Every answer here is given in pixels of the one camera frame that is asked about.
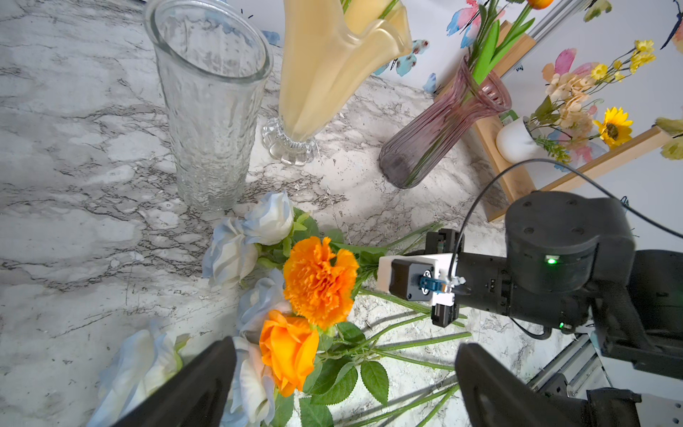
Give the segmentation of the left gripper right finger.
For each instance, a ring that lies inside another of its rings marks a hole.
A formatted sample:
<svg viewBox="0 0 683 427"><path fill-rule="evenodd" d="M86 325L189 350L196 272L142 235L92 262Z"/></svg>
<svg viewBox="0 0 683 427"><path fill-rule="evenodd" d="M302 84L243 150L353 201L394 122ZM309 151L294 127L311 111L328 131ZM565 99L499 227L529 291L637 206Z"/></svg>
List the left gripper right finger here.
<svg viewBox="0 0 683 427"><path fill-rule="evenodd" d="M455 373L473 426L583 426L581 404L533 392L481 345L460 346Z"/></svg>

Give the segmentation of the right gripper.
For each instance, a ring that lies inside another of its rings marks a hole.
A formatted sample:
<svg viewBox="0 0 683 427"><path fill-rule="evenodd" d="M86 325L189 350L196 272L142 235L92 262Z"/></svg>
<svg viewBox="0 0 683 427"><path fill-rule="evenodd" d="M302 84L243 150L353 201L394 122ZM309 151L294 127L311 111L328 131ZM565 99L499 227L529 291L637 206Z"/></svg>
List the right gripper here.
<svg viewBox="0 0 683 427"><path fill-rule="evenodd" d="M466 253L450 229L427 235L425 254L457 255L455 277L444 296L452 305L434 304L431 321L444 327L462 307L488 311L544 328L577 328L590 308L590 234L584 228L512 231L505 258Z"/></svg>

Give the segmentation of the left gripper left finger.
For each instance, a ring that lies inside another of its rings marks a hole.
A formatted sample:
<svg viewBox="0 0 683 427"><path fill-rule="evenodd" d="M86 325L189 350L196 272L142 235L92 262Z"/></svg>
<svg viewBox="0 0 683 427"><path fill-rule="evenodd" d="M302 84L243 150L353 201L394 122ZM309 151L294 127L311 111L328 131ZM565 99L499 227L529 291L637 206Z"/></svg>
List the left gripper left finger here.
<svg viewBox="0 0 683 427"><path fill-rule="evenodd" d="M237 364L231 337L189 363L188 336L130 336L108 373L110 426L217 426Z"/></svg>

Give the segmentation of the orange yellow tulip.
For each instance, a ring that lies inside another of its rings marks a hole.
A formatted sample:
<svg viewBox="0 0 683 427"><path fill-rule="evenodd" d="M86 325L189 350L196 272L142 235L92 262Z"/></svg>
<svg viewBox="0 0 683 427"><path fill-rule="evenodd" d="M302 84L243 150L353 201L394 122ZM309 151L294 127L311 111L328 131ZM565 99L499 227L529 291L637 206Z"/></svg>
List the orange yellow tulip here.
<svg viewBox="0 0 683 427"><path fill-rule="evenodd" d="M484 82L514 44L533 26L535 19L528 19L530 12L546 9L553 3L553 0L511 1L510 3L523 4L524 7L502 41L500 41L500 14L503 10L498 10L499 2L496 0L487 1L485 5L478 7L481 17L480 31L471 48L468 60L468 68L477 85Z"/></svg>

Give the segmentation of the pink rose tall stem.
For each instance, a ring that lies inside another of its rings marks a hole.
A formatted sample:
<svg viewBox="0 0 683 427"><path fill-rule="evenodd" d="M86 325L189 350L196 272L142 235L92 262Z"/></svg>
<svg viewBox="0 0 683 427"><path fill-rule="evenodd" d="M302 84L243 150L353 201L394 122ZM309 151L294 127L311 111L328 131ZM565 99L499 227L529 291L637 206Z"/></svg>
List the pink rose tall stem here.
<svg viewBox="0 0 683 427"><path fill-rule="evenodd" d="M346 14L346 12L348 11L348 9L349 9L351 3L352 3L352 0L343 0L343 1L341 2L341 7L343 7L343 12L344 12L345 14Z"/></svg>

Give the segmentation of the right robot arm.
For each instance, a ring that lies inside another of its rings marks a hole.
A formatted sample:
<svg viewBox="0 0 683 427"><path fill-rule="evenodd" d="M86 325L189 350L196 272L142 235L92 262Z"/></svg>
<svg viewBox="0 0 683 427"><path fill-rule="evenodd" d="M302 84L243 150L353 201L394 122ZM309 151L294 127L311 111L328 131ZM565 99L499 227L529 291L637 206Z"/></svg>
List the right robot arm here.
<svg viewBox="0 0 683 427"><path fill-rule="evenodd" d="M574 334L592 324L602 355L682 376L682 256L638 250L617 199L534 192L505 216L505 257L455 245L448 267L413 282L444 326L460 305Z"/></svg>

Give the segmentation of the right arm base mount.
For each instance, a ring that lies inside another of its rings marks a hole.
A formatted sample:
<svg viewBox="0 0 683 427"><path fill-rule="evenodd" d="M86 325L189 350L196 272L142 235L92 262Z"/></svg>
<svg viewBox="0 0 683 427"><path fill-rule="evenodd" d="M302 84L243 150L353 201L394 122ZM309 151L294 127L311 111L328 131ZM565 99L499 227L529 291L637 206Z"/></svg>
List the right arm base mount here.
<svg viewBox="0 0 683 427"><path fill-rule="evenodd" d="M581 426L640 426L637 405L642 396L633 391L605 387L587 391L585 399L572 398L567 378L556 373L535 393Z"/></svg>

